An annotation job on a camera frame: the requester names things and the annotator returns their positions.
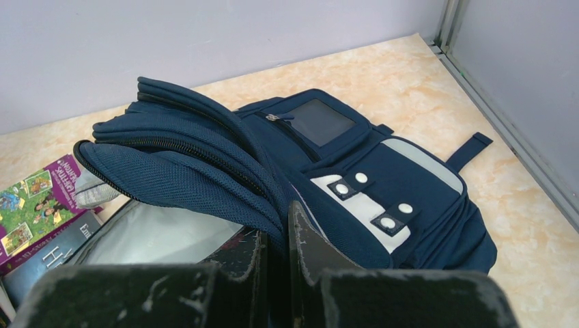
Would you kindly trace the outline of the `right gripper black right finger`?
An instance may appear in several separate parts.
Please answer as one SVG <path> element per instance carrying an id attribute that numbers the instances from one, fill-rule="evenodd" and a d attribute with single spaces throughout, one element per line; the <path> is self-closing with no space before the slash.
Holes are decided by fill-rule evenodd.
<path id="1" fill-rule="evenodd" d="M 472 271 L 363 269 L 288 210 L 294 327 L 517 327 L 499 286 Z"/>

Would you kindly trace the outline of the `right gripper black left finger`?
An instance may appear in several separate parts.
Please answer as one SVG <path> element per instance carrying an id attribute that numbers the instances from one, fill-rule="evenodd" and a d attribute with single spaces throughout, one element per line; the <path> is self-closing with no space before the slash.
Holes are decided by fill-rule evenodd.
<path id="1" fill-rule="evenodd" d="M 13 327 L 265 327 L 268 237 L 243 228 L 198 264 L 67 265 Z"/>

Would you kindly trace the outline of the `navy blue backpack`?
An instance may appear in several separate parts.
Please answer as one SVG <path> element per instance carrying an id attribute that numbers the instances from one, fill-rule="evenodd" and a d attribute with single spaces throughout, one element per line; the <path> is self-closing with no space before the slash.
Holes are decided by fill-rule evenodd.
<path id="1" fill-rule="evenodd" d="M 297 201 L 313 227 L 366 269 L 488 273 L 497 259 L 461 169 L 491 144 L 475 133 L 447 160 L 319 89 L 232 111 L 140 77 L 124 114 L 74 145 L 87 171 L 154 206 L 265 232 L 288 253 Z"/>

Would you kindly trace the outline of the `dark blue book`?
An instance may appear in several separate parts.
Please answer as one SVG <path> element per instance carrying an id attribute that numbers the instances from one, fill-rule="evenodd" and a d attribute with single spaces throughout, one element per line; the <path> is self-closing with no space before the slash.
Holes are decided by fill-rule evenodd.
<path id="1" fill-rule="evenodd" d="M 47 272 L 71 257 L 102 226 L 102 220 L 89 210 L 64 229 L 40 243 L 33 255 L 2 277 L 1 282 L 15 309 L 24 301 L 33 285 Z"/>

